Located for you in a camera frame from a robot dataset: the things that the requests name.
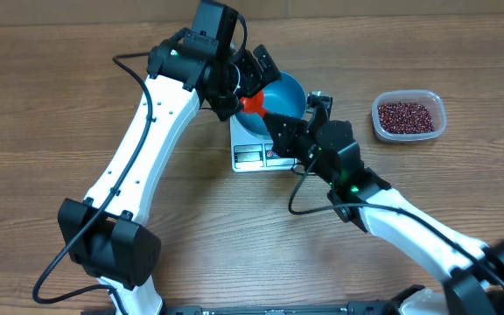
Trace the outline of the red plastic measuring scoop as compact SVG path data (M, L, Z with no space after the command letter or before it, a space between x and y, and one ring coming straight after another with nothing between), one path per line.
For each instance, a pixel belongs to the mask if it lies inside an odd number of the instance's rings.
M242 97L240 103L243 105L241 111L246 114L258 114L261 118L264 118L267 113L267 110L263 106L264 92L262 90L251 98Z

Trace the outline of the teal blue bowl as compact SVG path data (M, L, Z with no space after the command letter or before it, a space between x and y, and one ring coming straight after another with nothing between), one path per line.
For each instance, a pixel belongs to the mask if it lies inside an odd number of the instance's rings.
M286 72L281 72L281 75L281 80L272 82L263 89L263 106L269 112L302 119L306 111L306 93L293 76ZM247 114L241 111L235 117L236 121L251 135L270 139L270 133L258 114Z

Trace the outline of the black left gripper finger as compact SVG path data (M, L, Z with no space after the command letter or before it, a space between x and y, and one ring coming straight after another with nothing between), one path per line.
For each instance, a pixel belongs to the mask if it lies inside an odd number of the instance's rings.
M221 122L243 110L243 105L235 94L211 96L210 106Z
M259 45L253 51L253 54L261 68L262 77L260 82L263 86L267 86L274 81L281 80L282 75L264 45Z

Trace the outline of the white digital kitchen scale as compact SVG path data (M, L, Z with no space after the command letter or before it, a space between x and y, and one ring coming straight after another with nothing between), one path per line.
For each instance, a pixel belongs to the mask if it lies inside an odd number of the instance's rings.
M279 157L273 142L250 134L233 116L230 119L231 166L234 172L289 171L297 162L294 158Z

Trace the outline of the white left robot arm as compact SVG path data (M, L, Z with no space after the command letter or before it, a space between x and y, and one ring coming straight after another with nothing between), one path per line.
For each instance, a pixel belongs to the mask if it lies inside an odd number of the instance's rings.
M244 17L215 1L199 4L192 26L148 53L143 95L105 172L80 201L65 199L58 223L66 252L113 301L115 314L158 314L151 273L161 242L147 229L151 201L173 148L200 107L221 121L241 112L281 75L263 46L233 48Z

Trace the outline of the clear plastic bean container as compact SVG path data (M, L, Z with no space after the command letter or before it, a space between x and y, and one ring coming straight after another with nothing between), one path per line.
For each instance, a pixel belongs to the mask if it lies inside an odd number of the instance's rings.
M445 106L434 92L422 89L380 94L371 116L376 137L387 143L411 143L439 137L447 126Z

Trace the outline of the red beans in container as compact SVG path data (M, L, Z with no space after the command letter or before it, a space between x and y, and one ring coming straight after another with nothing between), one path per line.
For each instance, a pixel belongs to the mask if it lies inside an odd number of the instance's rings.
M430 111L415 102L387 102L377 108L382 128L390 134L423 134L435 130Z

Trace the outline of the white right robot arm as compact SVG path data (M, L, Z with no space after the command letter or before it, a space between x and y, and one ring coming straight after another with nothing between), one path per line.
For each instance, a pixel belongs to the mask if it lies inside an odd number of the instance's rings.
M504 240L493 246L461 234L409 203L366 167L349 122L268 113L263 121L282 158L295 158L329 186L328 209L383 239L430 273L441 293L421 286L372 303L375 314L504 314Z

